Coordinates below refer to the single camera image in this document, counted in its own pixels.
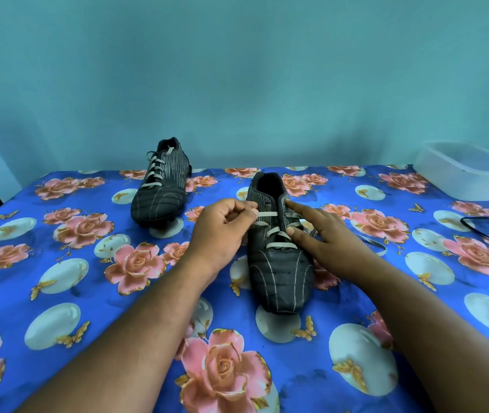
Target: bed sheet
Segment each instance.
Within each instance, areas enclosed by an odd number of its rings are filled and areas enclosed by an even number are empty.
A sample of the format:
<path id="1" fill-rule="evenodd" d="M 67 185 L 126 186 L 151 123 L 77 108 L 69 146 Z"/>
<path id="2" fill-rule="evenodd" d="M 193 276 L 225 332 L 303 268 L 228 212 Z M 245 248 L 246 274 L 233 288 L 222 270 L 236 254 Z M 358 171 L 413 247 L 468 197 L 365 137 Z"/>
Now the bed sheet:
<path id="1" fill-rule="evenodd" d="M 464 215 L 489 214 L 489 202 L 453 200 L 406 165 L 262 170 L 279 173 L 296 201 L 336 213 L 376 241 L 373 249 L 383 258 L 489 337 L 489 243 L 459 223 Z M 130 218 L 144 171 L 54 172 L 6 202 L 0 208 L 0 412 L 14 410 L 156 277 L 169 275 L 201 209 L 224 197 L 244 199 L 257 171 L 195 170 L 184 212 L 163 231 L 142 229 Z M 122 247 L 124 255 L 150 250 L 159 268 L 141 282 L 111 275 Z M 184 411 L 182 403 L 190 409 L 218 403 L 231 412 L 431 411 L 363 292 L 318 267 L 302 313 L 278 317 L 255 303 L 245 255 L 243 244 L 200 298 L 187 335 L 199 349 L 180 346 L 155 411 Z M 227 342 L 238 352 L 234 368 L 249 377 L 231 383 L 244 391 L 230 402 L 206 391 L 219 377 L 197 378 L 184 367 L 199 366 Z"/>

